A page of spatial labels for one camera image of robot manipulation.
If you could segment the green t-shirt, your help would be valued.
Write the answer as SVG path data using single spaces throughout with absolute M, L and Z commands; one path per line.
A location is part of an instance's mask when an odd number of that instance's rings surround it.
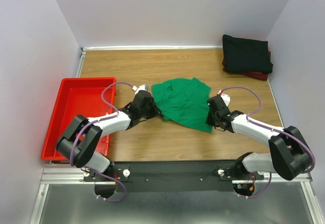
M 152 85 L 152 96 L 161 110 L 164 121 L 211 133 L 206 124 L 211 88 L 197 78 L 175 78 Z

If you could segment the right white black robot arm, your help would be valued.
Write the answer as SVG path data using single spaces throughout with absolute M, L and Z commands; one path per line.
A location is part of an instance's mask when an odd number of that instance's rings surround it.
M 269 148 L 268 153 L 248 152 L 235 161 L 234 175 L 245 179 L 251 173 L 276 173 L 285 180 L 311 171 L 315 157 L 301 132 L 294 126 L 281 128 L 250 118 L 238 110 L 230 111 L 230 97 L 218 94 L 207 99 L 206 123 L 223 131 L 250 137 Z

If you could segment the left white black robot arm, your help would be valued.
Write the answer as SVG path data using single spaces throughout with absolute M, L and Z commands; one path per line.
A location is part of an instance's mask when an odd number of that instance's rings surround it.
M 140 90 L 132 102 L 112 114 L 86 118 L 77 115 L 56 142 L 55 149 L 72 166 L 87 167 L 95 171 L 102 181 L 112 177 L 114 163 L 96 151 L 101 138 L 119 131 L 126 131 L 161 114 L 151 93 Z

